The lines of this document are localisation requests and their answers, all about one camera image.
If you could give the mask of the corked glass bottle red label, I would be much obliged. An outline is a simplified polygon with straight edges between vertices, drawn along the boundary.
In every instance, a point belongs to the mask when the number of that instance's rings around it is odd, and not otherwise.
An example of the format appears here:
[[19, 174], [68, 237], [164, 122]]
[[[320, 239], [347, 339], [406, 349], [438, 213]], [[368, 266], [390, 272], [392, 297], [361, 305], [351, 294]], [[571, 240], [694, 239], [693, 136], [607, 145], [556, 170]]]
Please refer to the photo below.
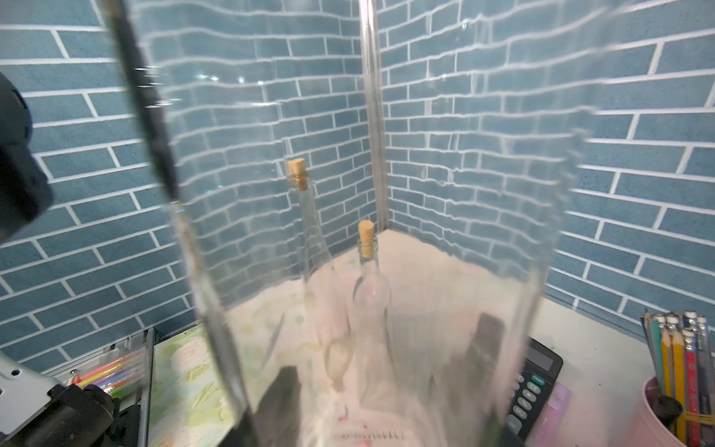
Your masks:
[[[376, 1], [389, 227], [359, 1], [106, 1], [197, 328], [156, 350], [152, 446], [516, 446], [526, 333], [598, 107], [616, 1]], [[303, 158], [353, 339], [334, 391], [306, 310]], [[359, 223], [391, 290], [397, 406], [357, 392]]]

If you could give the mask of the clear glass bottle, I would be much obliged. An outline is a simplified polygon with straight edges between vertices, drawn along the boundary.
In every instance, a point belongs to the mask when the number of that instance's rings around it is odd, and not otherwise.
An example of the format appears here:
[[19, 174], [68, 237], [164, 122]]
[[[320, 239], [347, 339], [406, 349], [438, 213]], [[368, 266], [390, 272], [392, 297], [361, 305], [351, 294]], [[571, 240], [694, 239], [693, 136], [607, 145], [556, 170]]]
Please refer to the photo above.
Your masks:
[[306, 310], [315, 325], [330, 386], [334, 391], [342, 392], [344, 376], [353, 358], [353, 339], [346, 300], [323, 235], [314, 188], [305, 160], [289, 160], [287, 174], [290, 187], [297, 196], [302, 217], [302, 274]]

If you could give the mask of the short corked glass bottle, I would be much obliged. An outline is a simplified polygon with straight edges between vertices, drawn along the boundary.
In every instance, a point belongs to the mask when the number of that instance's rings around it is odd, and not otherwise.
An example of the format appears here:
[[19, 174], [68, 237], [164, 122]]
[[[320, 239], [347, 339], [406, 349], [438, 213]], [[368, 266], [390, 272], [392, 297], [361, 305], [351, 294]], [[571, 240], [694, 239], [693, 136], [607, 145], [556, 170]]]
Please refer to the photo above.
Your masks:
[[375, 224], [369, 220], [359, 223], [359, 264], [353, 292], [357, 396], [365, 409], [392, 411], [398, 396], [387, 337], [391, 290], [380, 272]]

